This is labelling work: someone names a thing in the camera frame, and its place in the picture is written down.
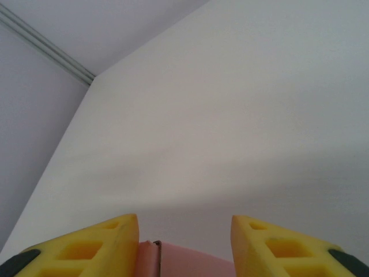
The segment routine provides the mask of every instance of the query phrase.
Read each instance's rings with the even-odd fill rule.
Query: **square hole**
[[[266,230],[266,227],[259,223],[250,222],[249,225],[254,230]]]
[[[312,257],[301,243],[284,238],[271,238],[265,242],[276,258]]]
[[[290,266],[284,268],[290,277],[334,277],[324,266]]]
[[[101,241],[79,241],[64,248],[59,260],[90,260],[101,248]]]
[[[103,229],[115,229],[118,226],[119,222],[111,222],[106,224]]]
[[[37,277],[78,277],[83,269],[49,268],[43,269]]]

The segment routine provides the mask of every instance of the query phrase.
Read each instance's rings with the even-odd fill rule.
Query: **black rubber pad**
[[[347,268],[355,277],[368,277],[369,267],[353,255],[345,252],[329,249],[328,252]]]
[[[33,261],[41,253],[38,249],[32,249],[11,257],[8,261],[0,265],[1,277],[14,277]]]

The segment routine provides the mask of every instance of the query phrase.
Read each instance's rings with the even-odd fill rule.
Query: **ceiling track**
[[[0,23],[75,78],[91,85],[95,75],[0,3]]]

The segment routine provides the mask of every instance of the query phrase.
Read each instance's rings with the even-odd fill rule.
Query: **ceiling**
[[[100,74],[208,0],[0,0]]]

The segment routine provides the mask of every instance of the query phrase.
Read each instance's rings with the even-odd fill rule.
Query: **yellow plastic part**
[[[137,217],[113,218],[26,250],[31,249],[41,254],[17,277],[132,277],[138,249]]]
[[[328,252],[339,246],[248,216],[233,216],[237,277],[355,277]]]

